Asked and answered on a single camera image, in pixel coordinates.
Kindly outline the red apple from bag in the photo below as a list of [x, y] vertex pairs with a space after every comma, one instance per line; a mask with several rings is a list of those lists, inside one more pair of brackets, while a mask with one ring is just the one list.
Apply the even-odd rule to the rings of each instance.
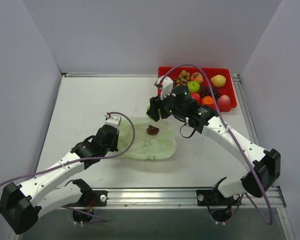
[[201, 95], [198, 92], [192, 92], [192, 93], [190, 93], [190, 97], [192, 99], [194, 99], [199, 105], [201, 104], [202, 98], [201, 98]]

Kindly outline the orange fruit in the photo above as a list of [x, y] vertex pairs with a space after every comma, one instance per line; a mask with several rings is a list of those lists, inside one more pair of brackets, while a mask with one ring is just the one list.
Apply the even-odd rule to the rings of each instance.
[[211, 96], [205, 96], [201, 99], [202, 105], [214, 105], [215, 101]]

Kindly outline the dark red plum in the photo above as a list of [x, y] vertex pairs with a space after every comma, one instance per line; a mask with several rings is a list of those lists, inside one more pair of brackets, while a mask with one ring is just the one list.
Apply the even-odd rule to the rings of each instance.
[[160, 129], [157, 127], [154, 127], [152, 125], [149, 125], [148, 128], [146, 129], [146, 132], [150, 136], [157, 135], [159, 133]]

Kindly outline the dark red grape bunch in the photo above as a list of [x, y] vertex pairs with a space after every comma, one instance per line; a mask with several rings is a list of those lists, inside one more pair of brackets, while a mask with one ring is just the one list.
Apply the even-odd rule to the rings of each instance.
[[[221, 94], [216, 87], [212, 86], [211, 89], [216, 100], [221, 97]], [[200, 88], [199, 94], [201, 98], [212, 96], [210, 88], [207, 85]]]

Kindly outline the pale green plastic bag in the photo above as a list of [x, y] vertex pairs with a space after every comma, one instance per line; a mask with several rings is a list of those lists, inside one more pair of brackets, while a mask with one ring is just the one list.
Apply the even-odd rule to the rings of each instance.
[[[120, 159], [164, 160], [170, 158], [177, 149], [176, 131], [166, 120], [155, 122], [149, 117], [133, 117], [135, 138], [131, 148], [120, 155]], [[157, 135], [147, 134], [149, 126], [159, 128]]]

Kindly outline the pink peach from bag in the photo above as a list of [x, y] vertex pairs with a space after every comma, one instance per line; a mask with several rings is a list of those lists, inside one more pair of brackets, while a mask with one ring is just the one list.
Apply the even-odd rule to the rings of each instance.
[[217, 99], [217, 104], [219, 106], [221, 105], [225, 105], [225, 106], [228, 106], [231, 104], [231, 99], [228, 95], [224, 94], [224, 95], [221, 95], [218, 99]]

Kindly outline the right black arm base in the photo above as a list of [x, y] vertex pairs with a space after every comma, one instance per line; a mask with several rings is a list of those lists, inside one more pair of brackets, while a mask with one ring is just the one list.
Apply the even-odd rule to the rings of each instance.
[[219, 180], [213, 187], [196, 190], [196, 202], [199, 207], [207, 207], [208, 213], [216, 225], [225, 226], [237, 213], [242, 204], [243, 195], [224, 197], [218, 190]]

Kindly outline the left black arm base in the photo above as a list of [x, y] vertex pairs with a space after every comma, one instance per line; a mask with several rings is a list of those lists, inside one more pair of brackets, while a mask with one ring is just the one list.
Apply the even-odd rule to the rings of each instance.
[[101, 218], [97, 218], [95, 207], [105, 207], [107, 205], [108, 192], [106, 190], [93, 190], [83, 179], [76, 179], [70, 182], [70, 185], [79, 187], [80, 198], [78, 201], [69, 204], [69, 207], [81, 207], [82, 212], [72, 211], [72, 218], [77, 223], [92, 224], [105, 223], [106, 221]]

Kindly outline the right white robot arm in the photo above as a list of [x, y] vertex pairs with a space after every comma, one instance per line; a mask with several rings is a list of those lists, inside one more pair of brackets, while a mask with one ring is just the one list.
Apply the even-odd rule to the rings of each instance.
[[215, 184], [211, 197], [218, 205], [240, 194], [261, 198], [280, 176], [281, 155], [277, 150], [266, 150], [245, 138], [211, 107], [192, 99], [185, 86], [174, 88], [164, 98], [151, 97], [146, 113], [156, 122], [173, 116], [193, 132], [218, 143], [242, 164], [246, 170], [242, 176], [224, 176]]

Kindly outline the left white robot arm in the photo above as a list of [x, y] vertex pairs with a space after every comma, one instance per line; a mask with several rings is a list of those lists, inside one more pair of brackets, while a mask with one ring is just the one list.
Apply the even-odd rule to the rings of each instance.
[[108, 152], [117, 151], [119, 126], [104, 124], [95, 135], [77, 143], [60, 161], [18, 185], [7, 184], [0, 198], [0, 214], [19, 235], [28, 231], [44, 210], [41, 200], [73, 175], [98, 163]]

